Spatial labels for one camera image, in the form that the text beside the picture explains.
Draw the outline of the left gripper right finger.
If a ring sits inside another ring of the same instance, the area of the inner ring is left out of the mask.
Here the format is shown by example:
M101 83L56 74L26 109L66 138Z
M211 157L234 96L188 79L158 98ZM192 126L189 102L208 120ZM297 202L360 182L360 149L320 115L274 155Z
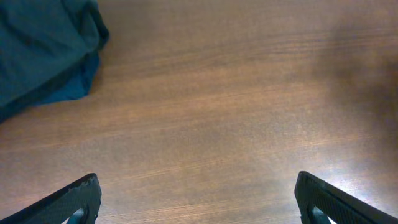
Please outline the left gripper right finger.
M294 194L304 224L397 224L397 218L306 171L298 173Z

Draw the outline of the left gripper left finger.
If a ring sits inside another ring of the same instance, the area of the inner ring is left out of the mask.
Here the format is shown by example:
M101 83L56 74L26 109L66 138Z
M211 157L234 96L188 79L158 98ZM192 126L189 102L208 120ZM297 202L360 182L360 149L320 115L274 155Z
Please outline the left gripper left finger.
M90 173L1 220L1 224L95 224L101 205L98 177Z

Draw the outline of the dark green t-shirt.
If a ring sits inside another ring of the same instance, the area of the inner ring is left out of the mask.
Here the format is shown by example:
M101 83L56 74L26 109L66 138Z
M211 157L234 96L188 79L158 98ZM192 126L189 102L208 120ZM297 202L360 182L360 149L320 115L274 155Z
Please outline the dark green t-shirt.
M108 37L97 1L2 0L1 105L58 80Z

